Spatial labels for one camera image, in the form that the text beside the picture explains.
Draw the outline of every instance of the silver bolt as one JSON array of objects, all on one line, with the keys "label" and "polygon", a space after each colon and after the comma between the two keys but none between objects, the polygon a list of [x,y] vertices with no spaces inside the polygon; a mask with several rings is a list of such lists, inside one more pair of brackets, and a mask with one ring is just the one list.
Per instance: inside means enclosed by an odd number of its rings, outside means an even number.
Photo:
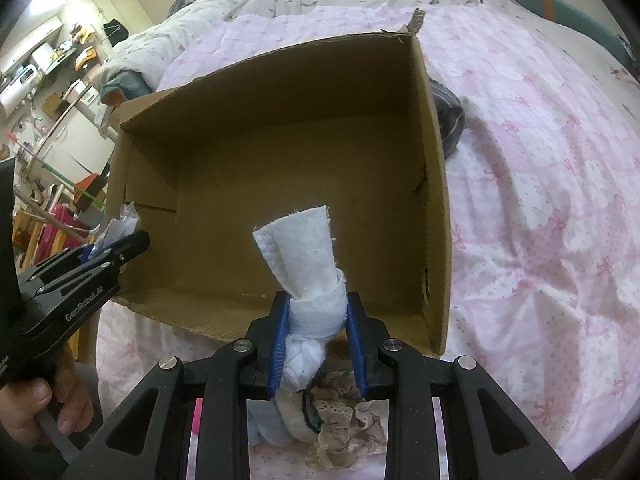
[{"label": "silver bolt", "polygon": [[158,365],[162,370],[173,370],[177,364],[178,359],[172,355],[167,355],[158,361]]},{"label": "silver bolt", "polygon": [[252,346],[251,341],[248,339],[237,339],[234,341],[234,350],[236,352],[248,352]]},{"label": "silver bolt", "polygon": [[399,339],[387,339],[382,343],[382,346],[385,347],[385,350],[389,350],[390,352],[398,352],[402,350],[402,341]]},{"label": "silver bolt", "polygon": [[473,359],[470,355],[463,355],[458,359],[458,366],[460,366],[460,368],[464,368],[465,370],[473,370],[477,364],[478,363],[476,363],[476,360]]}]

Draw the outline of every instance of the brown cardboard box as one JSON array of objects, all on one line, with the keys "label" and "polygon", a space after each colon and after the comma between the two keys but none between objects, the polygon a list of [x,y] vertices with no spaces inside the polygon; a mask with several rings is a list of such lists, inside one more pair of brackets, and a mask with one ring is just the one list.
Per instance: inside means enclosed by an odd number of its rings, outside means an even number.
[{"label": "brown cardboard box", "polygon": [[117,301],[243,336],[278,289],[252,231],[326,204],[348,290],[393,337],[444,351],[449,205],[415,37],[283,48],[126,103],[120,121],[108,213],[134,201],[151,247],[127,266]]}]

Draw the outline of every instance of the pink floral bedsheet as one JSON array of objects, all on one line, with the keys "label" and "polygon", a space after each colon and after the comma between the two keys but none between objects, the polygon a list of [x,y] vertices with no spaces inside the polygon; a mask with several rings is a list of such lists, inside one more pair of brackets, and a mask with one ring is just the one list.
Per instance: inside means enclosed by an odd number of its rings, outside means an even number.
[{"label": "pink floral bedsheet", "polygon": [[[428,72],[460,97],[467,124],[446,163],[445,358],[476,357],[574,468],[624,429],[640,397],[640,141],[594,78],[515,20],[487,6],[426,11]],[[288,44],[398,30],[411,13],[239,16],[199,38],[160,86]]]}]

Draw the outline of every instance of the human hand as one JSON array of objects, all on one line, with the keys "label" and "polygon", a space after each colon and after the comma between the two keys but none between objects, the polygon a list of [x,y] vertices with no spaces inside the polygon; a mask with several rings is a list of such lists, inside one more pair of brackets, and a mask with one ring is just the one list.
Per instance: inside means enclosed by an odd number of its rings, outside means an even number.
[{"label": "human hand", "polygon": [[65,345],[53,388],[43,379],[9,383],[0,390],[0,424],[16,442],[33,447],[42,432],[34,416],[52,397],[62,403],[58,429],[63,434],[84,430],[94,418],[94,406],[84,384],[76,375],[71,350]]}]

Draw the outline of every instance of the beige lace fabric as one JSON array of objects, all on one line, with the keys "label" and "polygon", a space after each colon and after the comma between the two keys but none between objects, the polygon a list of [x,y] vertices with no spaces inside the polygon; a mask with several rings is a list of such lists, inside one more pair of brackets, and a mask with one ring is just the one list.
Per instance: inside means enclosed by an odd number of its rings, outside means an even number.
[{"label": "beige lace fabric", "polygon": [[357,469],[371,454],[386,452],[388,402],[363,400],[353,372],[329,372],[311,389],[323,424],[307,465],[318,470]]}]

